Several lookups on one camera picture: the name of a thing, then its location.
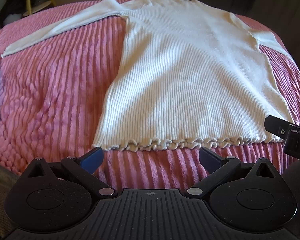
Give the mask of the white ribbed knit sweater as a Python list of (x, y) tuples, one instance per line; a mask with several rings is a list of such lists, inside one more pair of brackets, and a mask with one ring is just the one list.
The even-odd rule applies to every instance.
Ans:
[(126, 21), (117, 77), (93, 145), (166, 150), (278, 142), (272, 115), (292, 121), (261, 46), (286, 50), (273, 33), (197, 0), (102, 0), (10, 44), (4, 56), (109, 16)]

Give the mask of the pink ribbed plush bedspread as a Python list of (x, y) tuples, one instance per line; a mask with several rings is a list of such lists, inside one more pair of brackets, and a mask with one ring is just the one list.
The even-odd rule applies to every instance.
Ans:
[[(104, 96), (117, 76), (125, 21), (119, 17), (71, 30), (18, 54), (1, 58), (5, 48), (46, 25), (72, 16), (96, 1), (70, 3), (28, 16), (0, 29), (0, 165), (20, 175), (35, 157), (59, 162), (90, 150)], [(293, 119), (300, 122), (300, 71), (295, 63), (261, 46)], [(282, 143), (213, 149), (252, 163), (270, 159), (282, 173), (295, 159)], [(122, 188), (186, 189), (207, 176), (197, 149), (104, 153), (95, 172)]]

